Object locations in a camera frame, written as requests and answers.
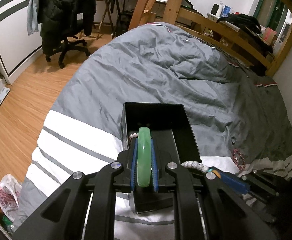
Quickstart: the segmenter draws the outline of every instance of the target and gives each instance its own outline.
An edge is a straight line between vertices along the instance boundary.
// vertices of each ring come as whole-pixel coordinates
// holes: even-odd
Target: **black box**
[[[121,117],[123,150],[129,148],[130,134],[148,127],[156,144],[156,154],[169,152],[175,163],[201,162],[197,144],[185,108],[180,104],[124,103]],[[149,212],[173,205],[171,193],[154,193],[139,188],[129,194],[129,205],[136,213]]]

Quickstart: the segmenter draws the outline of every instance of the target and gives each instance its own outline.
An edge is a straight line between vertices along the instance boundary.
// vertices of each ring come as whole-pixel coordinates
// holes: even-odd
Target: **bed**
[[[155,23],[91,55],[44,121],[15,229],[71,174],[97,172],[116,160],[124,102],[183,104],[205,165],[241,175],[264,169],[292,176],[292,128],[277,84],[219,50],[179,27]],[[245,168],[235,164],[234,149]],[[137,215],[128,196],[117,194],[115,239],[174,239],[173,221],[171,208]]]

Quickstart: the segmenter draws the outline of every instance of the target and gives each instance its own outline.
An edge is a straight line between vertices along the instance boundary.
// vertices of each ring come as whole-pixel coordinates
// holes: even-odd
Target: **office chair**
[[[75,39],[78,39],[78,37],[76,37],[75,35],[78,34],[79,32],[81,32],[83,29],[84,29],[83,21],[77,20],[76,27],[74,27],[73,29],[65,30],[62,33],[62,40],[64,42],[61,43],[60,47],[58,47],[57,49],[54,49],[50,54],[46,55],[46,57],[45,57],[46,61],[50,62],[51,61],[50,57],[52,55],[61,52],[58,63],[59,63],[60,68],[64,68],[65,64],[63,63],[63,60],[65,58],[67,51],[69,51],[69,50],[78,50],[78,51],[85,52],[86,56],[88,57],[90,55],[90,51],[87,48],[77,46],[77,44],[80,44],[80,43],[82,43],[83,46],[86,46],[87,42],[85,40],[77,40],[77,41],[72,41],[72,42],[68,41],[68,37],[73,37]]]

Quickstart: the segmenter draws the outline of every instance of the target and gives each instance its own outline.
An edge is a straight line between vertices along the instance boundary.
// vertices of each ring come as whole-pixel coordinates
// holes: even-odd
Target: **gray duvet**
[[[52,110],[121,139],[124,102],[183,104],[204,164],[238,173],[234,148],[247,170],[258,160],[285,161],[292,128],[277,85],[229,62],[176,26],[144,25],[91,55]],[[26,178],[15,226],[45,199]]]

